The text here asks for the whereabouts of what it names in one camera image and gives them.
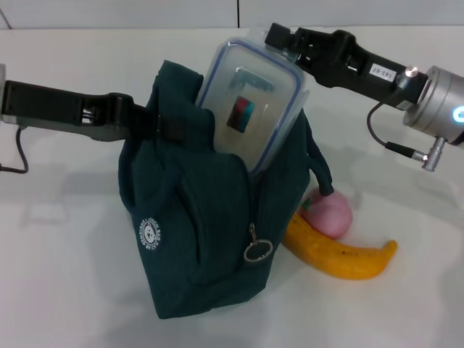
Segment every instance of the clear plastic box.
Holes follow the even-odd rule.
[[[217,152],[234,153],[251,175],[265,170],[289,133],[309,91],[304,73],[246,38],[217,51],[197,105],[215,115]]]

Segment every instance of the white circular logo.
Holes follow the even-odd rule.
[[[155,250],[161,242],[160,225],[153,218],[142,220],[138,229],[138,237],[148,250]]]

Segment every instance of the dark green bag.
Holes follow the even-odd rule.
[[[333,192],[303,111],[258,181],[239,157],[214,152],[214,116],[194,104],[202,81],[165,62],[147,105],[161,120],[159,136],[129,139],[120,155],[120,195],[160,318],[199,314],[258,294],[273,253],[259,262],[244,260],[250,224],[274,252],[307,188],[308,170],[321,194]],[[185,127],[180,138],[169,130],[176,123]]]

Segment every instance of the plastic food container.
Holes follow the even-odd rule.
[[[237,154],[256,175],[270,164],[308,95],[296,65],[254,41],[231,38],[218,49],[196,103],[215,115],[215,151]]]

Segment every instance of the white table surface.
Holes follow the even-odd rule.
[[[349,28],[360,44],[422,71],[464,75],[464,27]],[[0,32],[12,80],[89,94],[118,91],[145,104],[164,59],[206,73],[218,44],[245,30]],[[122,142],[50,130],[23,133],[27,175],[0,173],[0,347],[461,347],[464,339],[464,152],[438,170],[386,152],[368,135],[374,101],[308,77],[305,106],[334,183],[353,206],[345,238],[399,243],[379,277],[343,281],[280,247],[252,301],[159,320],[117,186]],[[385,107],[390,141],[428,150],[428,136]],[[20,165],[15,128],[0,126],[0,162]]]

